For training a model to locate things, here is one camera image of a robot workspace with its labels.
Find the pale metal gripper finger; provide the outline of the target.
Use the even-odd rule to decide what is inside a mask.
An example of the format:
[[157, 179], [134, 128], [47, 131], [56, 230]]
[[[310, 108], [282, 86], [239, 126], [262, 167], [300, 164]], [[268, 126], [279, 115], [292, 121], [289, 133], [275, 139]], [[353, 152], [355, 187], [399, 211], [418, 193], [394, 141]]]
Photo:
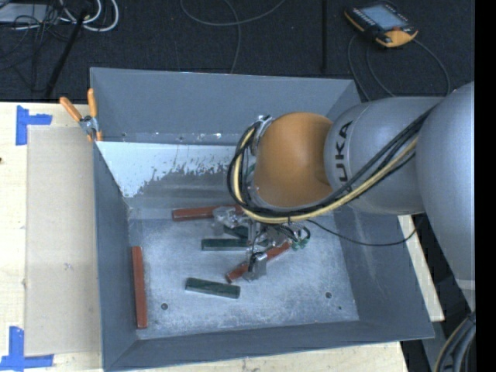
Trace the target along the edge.
[[239, 206], [217, 207], [213, 210], [212, 215], [214, 219], [212, 228], [216, 235], [248, 230], [248, 218]]
[[251, 255], [248, 268], [243, 273], [245, 281], [255, 281], [267, 274], [268, 255], [265, 252], [255, 252]]

